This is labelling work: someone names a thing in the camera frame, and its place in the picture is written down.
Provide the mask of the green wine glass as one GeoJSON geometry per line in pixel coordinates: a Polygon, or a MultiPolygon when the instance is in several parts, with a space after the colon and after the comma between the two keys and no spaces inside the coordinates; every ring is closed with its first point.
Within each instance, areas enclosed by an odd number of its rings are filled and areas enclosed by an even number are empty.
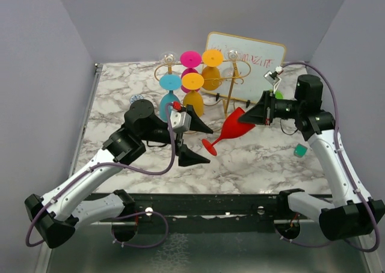
{"type": "Polygon", "coordinates": [[[276,99],[284,99],[282,92],[279,90],[275,92],[275,97],[276,99]]]}

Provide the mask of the red wine glass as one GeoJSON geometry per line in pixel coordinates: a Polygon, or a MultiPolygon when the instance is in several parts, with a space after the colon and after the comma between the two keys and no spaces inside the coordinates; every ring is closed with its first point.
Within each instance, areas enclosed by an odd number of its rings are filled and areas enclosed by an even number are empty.
{"type": "Polygon", "coordinates": [[[218,143],[219,141],[239,138],[255,127],[254,124],[243,123],[238,120],[244,113],[245,111],[241,107],[237,107],[226,118],[221,128],[220,136],[213,143],[210,143],[207,139],[202,140],[203,146],[211,155],[217,155],[217,151],[214,145],[216,145],[216,143],[218,143]]]}

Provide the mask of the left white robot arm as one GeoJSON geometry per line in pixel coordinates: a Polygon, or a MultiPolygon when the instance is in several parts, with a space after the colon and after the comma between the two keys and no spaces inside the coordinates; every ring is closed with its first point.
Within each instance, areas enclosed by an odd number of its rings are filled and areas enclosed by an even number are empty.
{"type": "Polygon", "coordinates": [[[32,230],[38,231],[49,248],[57,248],[83,225],[105,219],[124,222],[138,216],[134,200],[122,189],[98,200],[87,200],[97,187],[124,169],[160,176],[169,172],[175,161],[180,167],[208,164],[209,159],[184,144],[183,134],[188,131],[212,134],[213,130],[204,124],[192,105],[169,102],[165,104],[165,112],[167,119],[162,121],[151,101],[134,101],[124,114],[122,126],[85,166],[44,195],[31,194],[26,198],[25,207],[31,221],[25,238],[27,247],[40,245],[30,241],[32,230]],[[131,165],[146,152],[146,141],[171,146],[170,162],[165,169],[148,171],[131,165]]]}

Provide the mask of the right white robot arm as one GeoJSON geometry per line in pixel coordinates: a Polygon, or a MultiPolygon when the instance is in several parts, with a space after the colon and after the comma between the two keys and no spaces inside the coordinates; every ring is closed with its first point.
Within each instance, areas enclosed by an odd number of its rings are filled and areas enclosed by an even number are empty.
{"type": "Polygon", "coordinates": [[[374,200],[359,180],[337,131],[337,121],[321,108],[323,83],[314,75],[297,79],[294,99],[276,99],[264,91],[258,103],[238,119],[241,123],[269,125],[275,118],[293,119],[295,127],[313,150],[327,179],[332,202],[302,189],[279,193],[276,212],[282,219],[297,213],[319,224],[330,241],[368,235],[384,215],[384,202],[374,200]]]}

